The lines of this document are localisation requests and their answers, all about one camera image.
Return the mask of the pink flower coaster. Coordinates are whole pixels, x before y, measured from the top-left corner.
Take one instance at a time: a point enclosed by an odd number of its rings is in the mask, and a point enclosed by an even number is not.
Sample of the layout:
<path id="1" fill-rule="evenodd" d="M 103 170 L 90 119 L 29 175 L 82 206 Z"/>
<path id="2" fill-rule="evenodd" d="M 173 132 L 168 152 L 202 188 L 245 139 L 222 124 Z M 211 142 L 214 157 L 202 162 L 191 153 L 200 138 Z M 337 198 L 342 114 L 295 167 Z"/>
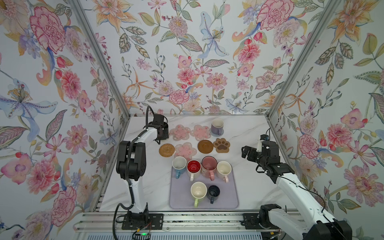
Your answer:
<path id="1" fill-rule="evenodd" d="M 171 129 L 169 134 L 174 141 L 188 140 L 190 138 L 191 129 L 183 125 L 177 125 Z"/>
<path id="2" fill-rule="evenodd" d="M 191 130 L 191 136 L 197 141 L 202 141 L 211 138 L 211 129 L 208 126 L 195 125 Z"/>
<path id="3" fill-rule="evenodd" d="M 178 144 L 175 146 L 175 157 L 183 157 L 187 162 L 191 161 L 197 154 L 197 149 L 193 148 L 192 144 L 186 142 L 184 144 Z"/>

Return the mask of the woven rattan round coaster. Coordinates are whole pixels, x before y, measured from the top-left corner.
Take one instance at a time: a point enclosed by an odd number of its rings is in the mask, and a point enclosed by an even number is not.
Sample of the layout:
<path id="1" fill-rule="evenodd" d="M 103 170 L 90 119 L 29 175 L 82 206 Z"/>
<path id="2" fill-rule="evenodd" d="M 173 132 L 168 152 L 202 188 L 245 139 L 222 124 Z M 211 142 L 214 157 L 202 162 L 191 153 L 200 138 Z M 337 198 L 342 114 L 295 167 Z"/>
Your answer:
<path id="1" fill-rule="evenodd" d="M 159 154 L 164 158 L 169 158 L 175 153 L 175 147 L 172 144 L 164 144 L 159 148 Z"/>

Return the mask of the brown paw cork coaster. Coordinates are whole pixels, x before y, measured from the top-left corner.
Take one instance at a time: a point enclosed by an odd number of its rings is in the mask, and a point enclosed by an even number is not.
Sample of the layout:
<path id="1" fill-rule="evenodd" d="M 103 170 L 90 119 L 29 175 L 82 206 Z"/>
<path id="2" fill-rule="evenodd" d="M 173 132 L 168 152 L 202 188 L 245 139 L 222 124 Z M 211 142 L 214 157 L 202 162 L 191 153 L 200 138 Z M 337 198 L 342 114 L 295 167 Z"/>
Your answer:
<path id="1" fill-rule="evenodd" d="M 225 138 L 217 138 L 213 142 L 213 146 L 217 153 L 228 153 L 230 151 L 231 144 Z"/>

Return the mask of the pink flower coaster front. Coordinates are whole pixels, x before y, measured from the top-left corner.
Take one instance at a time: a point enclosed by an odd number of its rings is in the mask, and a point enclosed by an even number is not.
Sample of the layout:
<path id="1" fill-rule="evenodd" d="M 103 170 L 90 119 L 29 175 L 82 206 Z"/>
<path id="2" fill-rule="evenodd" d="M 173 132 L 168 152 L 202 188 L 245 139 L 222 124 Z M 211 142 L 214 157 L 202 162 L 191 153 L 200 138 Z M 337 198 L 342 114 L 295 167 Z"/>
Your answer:
<path id="1" fill-rule="evenodd" d="M 197 149 L 193 148 L 192 144 L 186 142 L 184 144 L 178 144 L 175 146 L 175 157 L 183 157 L 187 162 L 191 161 L 197 154 Z"/>

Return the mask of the cream mug purple handle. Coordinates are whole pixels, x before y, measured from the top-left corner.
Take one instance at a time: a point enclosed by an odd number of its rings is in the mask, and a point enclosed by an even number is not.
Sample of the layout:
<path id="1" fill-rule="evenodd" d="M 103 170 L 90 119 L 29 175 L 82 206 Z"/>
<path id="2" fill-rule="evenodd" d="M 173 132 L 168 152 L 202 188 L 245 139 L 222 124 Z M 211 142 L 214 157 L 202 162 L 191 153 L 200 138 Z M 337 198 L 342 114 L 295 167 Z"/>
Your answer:
<path id="1" fill-rule="evenodd" d="M 221 119 L 212 120 L 211 132 L 214 135 L 222 136 L 224 134 L 224 122 Z"/>

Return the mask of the brown round wooden coaster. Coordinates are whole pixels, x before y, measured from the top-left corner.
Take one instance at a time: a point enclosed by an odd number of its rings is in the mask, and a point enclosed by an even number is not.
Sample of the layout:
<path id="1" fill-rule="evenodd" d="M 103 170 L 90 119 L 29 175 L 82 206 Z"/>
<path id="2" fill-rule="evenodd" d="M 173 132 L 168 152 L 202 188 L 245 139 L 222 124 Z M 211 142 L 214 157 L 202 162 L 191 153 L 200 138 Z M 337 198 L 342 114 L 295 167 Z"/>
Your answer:
<path id="1" fill-rule="evenodd" d="M 198 143 L 198 150 L 202 154 L 209 154 L 213 151 L 214 145 L 209 140 L 201 140 Z"/>

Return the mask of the grey blue woven coaster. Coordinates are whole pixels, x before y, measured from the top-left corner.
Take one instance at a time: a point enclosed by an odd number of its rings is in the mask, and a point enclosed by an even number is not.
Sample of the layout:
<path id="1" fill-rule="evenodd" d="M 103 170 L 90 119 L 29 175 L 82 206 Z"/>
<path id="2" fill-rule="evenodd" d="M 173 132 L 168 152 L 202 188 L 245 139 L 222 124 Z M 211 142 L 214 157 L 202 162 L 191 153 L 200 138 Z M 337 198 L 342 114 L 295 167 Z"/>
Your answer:
<path id="1" fill-rule="evenodd" d="M 219 134 L 216 134 L 212 130 L 210 130 L 210 133 L 211 133 L 211 136 L 213 136 L 213 137 L 222 138 L 224 135 L 224 130 L 223 129 L 219 130 Z"/>

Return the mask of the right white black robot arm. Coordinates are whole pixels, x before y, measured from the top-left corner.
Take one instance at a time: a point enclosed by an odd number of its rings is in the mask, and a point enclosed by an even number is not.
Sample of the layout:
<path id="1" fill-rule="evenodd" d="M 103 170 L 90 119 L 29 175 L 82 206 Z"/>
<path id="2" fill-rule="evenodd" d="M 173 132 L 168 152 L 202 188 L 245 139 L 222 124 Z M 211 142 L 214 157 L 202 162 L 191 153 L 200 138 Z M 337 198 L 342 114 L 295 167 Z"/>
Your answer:
<path id="1" fill-rule="evenodd" d="M 290 165 L 281 162 L 280 149 L 268 135 L 261 135 L 256 148 L 242 147 L 242 158 L 257 164 L 256 171 L 265 174 L 295 205 L 303 218 L 300 222 L 277 204 L 261 206 L 256 217 L 245 217 L 246 227 L 256 224 L 262 229 L 279 228 L 294 240 L 350 240 L 351 226 L 337 220 L 326 211 L 315 197 L 317 194 L 304 187 Z"/>

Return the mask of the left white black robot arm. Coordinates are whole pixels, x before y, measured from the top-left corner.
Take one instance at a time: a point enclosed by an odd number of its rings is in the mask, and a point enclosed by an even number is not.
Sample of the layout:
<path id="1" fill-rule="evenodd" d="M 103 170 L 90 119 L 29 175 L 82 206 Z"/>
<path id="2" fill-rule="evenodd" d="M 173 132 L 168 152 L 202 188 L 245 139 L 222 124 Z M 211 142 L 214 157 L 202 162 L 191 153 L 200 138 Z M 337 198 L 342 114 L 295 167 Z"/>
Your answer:
<path id="1" fill-rule="evenodd" d="M 119 208 L 128 211 L 128 218 L 136 221 L 147 221 L 149 210 L 144 196 L 141 177 L 147 168 L 147 147 L 151 142 L 161 143 L 169 138 L 168 119 L 160 114 L 154 114 L 153 121 L 146 117 L 144 129 L 131 141 L 119 144 L 116 172 L 126 181 L 131 197 L 131 205 L 126 207 L 119 204 Z"/>

